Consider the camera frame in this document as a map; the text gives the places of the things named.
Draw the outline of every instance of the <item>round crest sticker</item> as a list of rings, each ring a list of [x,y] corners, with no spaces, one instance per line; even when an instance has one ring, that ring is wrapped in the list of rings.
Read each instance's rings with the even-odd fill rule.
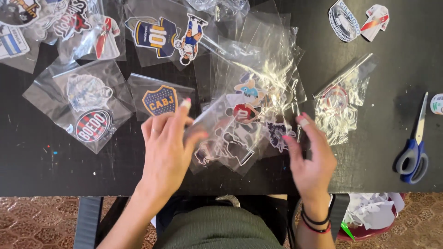
[[[340,86],[332,86],[322,95],[322,108],[325,112],[341,114],[348,105],[348,93]]]
[[[40,16],[41,6],[37,0],[0,0],[0,24],[26,27]]]
[[[76,125],[77,139],[82,142],[94,142],[101,139],[111,127],[112,118],[103,109],[90,110],[80,116]]]

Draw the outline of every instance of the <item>hand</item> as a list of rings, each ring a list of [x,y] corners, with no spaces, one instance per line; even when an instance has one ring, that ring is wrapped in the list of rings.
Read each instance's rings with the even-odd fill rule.
[[[306,114],[296,118],[311,141],[312,160],[304,160],[300,145],[289,136],[284,136],[291,158],[291,171],[304,206],[323,207],[329,204],[328,185],[337,166],[337,160],[328,145],[325,133]]]
[[[195,132],[183,144],[184,127],[194,121],[187,116],[190,106],[188,98],[175,113],[150,117],[141,125],[146,156],[136,193],[148,198],[150,205],[155,203],[158,211],[182,184],[196,143],[208,137],[206,132]]]

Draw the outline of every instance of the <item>bracelet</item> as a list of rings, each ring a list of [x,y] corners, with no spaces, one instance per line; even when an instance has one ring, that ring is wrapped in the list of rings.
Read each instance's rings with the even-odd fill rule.
[[[302,204],[302,213],[301,213],[301,215],[303,216],[305,216],[306,217],[306,219],[310,222],[310,223],[312,223],[312,224],[314,224],[314,225],[317,225],[317,226],[321,226],[321,225],[325,225],[328,221],[329,221],[329,215],[330,215],[330,213],[328,212],[328,216],[326,217],[326,219],[324,220],[324,221],[322,221],[322,222],[315,222],[315,221],[313,221],[313,220],[311,220],[307,215],[306,215],[306,213],[305,213],[305,211],[304,211],[304,206],[303,206],[303,204]]]
[[[318,229],[315,229],[315,228],[313,228],[311,225],[309,225],[307,222],[306,222],[306,220],[305,220],[305,216],[302,214],[301,215],[301,217],[302,217],[302,219],[303,219],[303,223],[305,224],[305,226],[307,226],[311,231],[314,231],[314,232],[316,232],[316,233],[328,233],[328,232],[330,232],[331,231],[331,221],[330,220],[328,220],[328,227],[326,228],[326,229],[324,229],[324,230],[318,230]]]

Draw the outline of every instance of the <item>person's right hand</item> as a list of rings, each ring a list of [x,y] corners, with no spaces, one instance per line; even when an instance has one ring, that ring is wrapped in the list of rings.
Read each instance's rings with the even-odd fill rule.
[[[284,136],[291,158],[292,177],[305,207],[324,207],[329,204],[328,185],[337,160],[325,133],[315,126],[315,122],[306,113],[302,113],[296,120],[311,141],[312,159],[304,160],[300,144],[294,138]]]

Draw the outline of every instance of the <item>table surface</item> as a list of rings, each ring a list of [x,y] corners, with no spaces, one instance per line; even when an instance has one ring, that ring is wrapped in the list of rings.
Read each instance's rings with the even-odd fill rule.
[[[276,2],[281,13],[291,13],[291,25],[300,28],[297,42],[306,54],[299,71],[309,96],[353,58],[369,52],[380,57],[365,104],[358,109],[357,130],[349,133],[349,143],[333,147],[338,166],[330,192],[443,191],[439,162],[443,116],[432,114],[429,108],[424,130],[430,159],[427,174],[418,184],[408,185],[392,170],[411,135],[423,94],[429,91],[431,98],[443,93],[443,23],[438,8],[442,3],[348,0],[360,24],[373,4],[389,9],[387,30],[370,43],[361,36],[344,43],[335,35],[327,17],[333,3]],[[181,72],[172,63],[141,68],[131,43],[127,43],[127,54],[127,62],[118,62],[126,78],[134,72],[195,87],[192,65]],[[42,44],[34,75],[0,64],[4,87],[0,91],[0,196],[131,195],[144,164],[141,122],[135,115],[95,155],[21,96],[56,56],[55,47]],[[296,192],[287,156],[259,161],[244,177],[226,167],[197,175],[188,171],[180,190],[192,195]]]

